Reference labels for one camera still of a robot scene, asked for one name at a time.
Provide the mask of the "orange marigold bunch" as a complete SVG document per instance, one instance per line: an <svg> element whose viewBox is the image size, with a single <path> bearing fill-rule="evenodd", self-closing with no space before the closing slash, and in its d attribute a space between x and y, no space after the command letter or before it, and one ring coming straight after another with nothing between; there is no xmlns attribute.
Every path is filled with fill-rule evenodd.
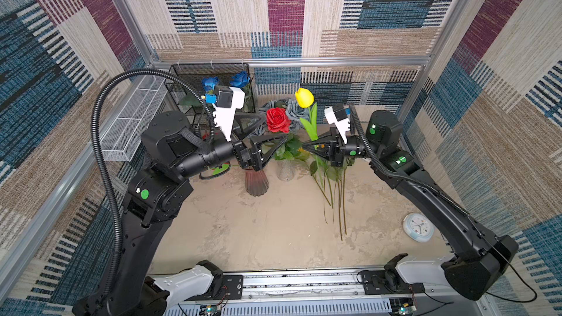
<svg viewBox="0 0 562 316"><path fill-rule="evenodd" d="M326 194L328 194L331 199L332 199L332 207L330 207L328 205L328 203L324 200L323 196L323 215L324 215L324 220L326 223L328 223L328 217L326 216L326 207L329 206L329 208L332 209L332 222L335 221L335 204L337 203L337 186L336 186L336 181L337 181L337 169L332 167L330 165L330 163L327 160L324 160L326 162L326 166L327 166L327 171L326 171Z"/></svg>

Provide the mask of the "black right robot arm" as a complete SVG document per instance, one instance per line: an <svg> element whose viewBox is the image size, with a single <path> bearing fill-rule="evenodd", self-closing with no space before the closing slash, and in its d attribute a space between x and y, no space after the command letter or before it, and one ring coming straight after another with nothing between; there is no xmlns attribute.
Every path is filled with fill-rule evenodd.
<svg viewBox="0 0 562 316"><path fill-rule="evenodd" d="M368 159L374 174L410 200L446 238L453 252L440 266L446 282L468 300L483 297L510 266L518 243L472 218L414 155L399 147L402 123L392 112L374 111L366 129L352 105L326 108L324 115L330 130L304 143L304 149L337 168L350 159Z"/></svg>

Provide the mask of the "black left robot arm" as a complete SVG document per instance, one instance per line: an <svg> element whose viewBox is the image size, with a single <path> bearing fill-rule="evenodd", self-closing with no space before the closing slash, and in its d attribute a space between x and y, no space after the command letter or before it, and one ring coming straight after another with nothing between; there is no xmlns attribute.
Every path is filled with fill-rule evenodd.
<svg viewBox="0 0 562 316"><path fill-rule="evenodd" d="M248 145L223 136L202 140L191 132L191 124L182 112L156 115L141 135L151 164L131 180L117 212L123 244L118 249L120 262L111 289L99 288L80 299L73 314L163 315L191 298L225 297L223 272L207 260L164 277L150 277L149 267L165 232L193 192L190 178L233 159L241 168L260 171L277 150L273 147L264 153L263 144L281 146L286 140L283 133L251 137Z"/></svg>

